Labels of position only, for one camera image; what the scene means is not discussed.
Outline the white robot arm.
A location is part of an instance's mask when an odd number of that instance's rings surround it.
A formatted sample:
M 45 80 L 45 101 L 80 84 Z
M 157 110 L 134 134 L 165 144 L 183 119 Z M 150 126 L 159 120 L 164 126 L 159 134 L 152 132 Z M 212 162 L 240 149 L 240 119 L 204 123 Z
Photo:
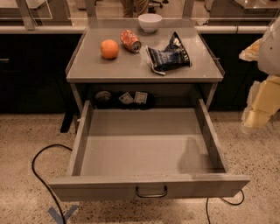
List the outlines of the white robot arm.
M 243 50 L 239 58 L 256 61 L 266 80 L 254 81 L 241 120 L 241 131 L 252 134 L 263 128 L 280 109 L 280 17 L 263 36 Z

